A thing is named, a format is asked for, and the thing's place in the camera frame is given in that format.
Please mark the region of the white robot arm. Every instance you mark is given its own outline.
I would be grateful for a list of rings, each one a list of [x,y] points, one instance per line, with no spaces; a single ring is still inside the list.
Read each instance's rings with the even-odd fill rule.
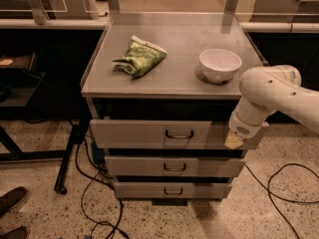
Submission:
[[[256,67],[239,78],[241,98],[229,119],[225,146],[240,148],[281,112],[319,132],[319,93],[301,87],[299,71],[287,65]]]

